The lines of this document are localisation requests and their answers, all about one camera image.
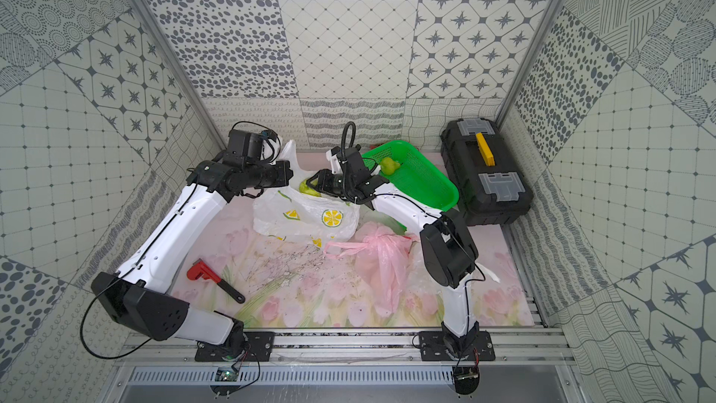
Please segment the pink patterned plastic bag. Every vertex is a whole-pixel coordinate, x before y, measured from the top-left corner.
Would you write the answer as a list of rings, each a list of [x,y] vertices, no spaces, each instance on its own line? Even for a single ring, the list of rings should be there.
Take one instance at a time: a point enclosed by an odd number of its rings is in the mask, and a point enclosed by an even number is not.
[[[387,316],[398,310],[415,242],[414,234],[398,234],[378,222],[367,222],[352,241],[328,243],[324,253],[336,259],[353,259],[354,270],[371,288],[377,312]]]

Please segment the white lemon print bag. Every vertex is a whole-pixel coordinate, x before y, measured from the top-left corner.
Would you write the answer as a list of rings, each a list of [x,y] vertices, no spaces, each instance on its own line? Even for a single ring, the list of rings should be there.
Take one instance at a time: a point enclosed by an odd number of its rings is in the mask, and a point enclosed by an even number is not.
[[[503,277],[479,262],[467,278],[477,283],[500,284],[503,282]],[[424,317],[437,316],[440,296],[440,285],[428,274],[423,261],[423,253],[419,250],[411,252],[408,279],[406,280],[406,309],[418,312]]]

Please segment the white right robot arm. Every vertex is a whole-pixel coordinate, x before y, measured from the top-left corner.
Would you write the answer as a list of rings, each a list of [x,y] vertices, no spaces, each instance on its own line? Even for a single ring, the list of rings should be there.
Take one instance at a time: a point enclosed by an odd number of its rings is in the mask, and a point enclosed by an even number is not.
[[[347,203],[365,205],[396,220],[409,233],[419,236],[423,265],[441,287],[445,337],[466,343],[479,331],[470,315],[467,285],[477,270],[478,252],[464,220],[455,210],[442,212],[408,197],[387,178],[371,175],[355,181],[347,173],[335,175],[324,169],[306,180],[307,186]]]

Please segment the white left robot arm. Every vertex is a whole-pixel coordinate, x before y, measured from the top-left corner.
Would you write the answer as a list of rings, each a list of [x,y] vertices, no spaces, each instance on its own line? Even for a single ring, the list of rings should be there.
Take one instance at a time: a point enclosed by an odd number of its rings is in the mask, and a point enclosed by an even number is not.
[[[91,283],[95,301],[109,318],[153,341],[171,338],[215,346],[235,357],[244,350],[244,324],[227,315],[193,308],[169,290],[186,255],[207,225],[248,188],[288,185],[287,160],[236,165],[207,160],[188,176],[177,203],[142,246],[115,272]]]

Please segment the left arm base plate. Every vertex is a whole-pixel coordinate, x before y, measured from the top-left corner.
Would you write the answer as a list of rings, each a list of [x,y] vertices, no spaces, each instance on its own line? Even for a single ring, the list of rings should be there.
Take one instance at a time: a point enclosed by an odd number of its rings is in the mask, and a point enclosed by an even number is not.
[[[270,360],[276,333],[272,331],[237,332],[229,335],[221,345],[198,343],[196,362],[235,362],[248,354],[249,360]]]

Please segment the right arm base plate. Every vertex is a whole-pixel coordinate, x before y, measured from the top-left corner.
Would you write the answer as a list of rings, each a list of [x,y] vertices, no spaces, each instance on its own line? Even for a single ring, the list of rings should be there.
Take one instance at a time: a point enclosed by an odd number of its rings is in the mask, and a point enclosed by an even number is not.
[[[443,331],[421,331],[417,337],[417,347],[421,360],[425,362],[440,361],[494,361],[492,337],[484,330],[473,330],[460,339],[454,338]]]

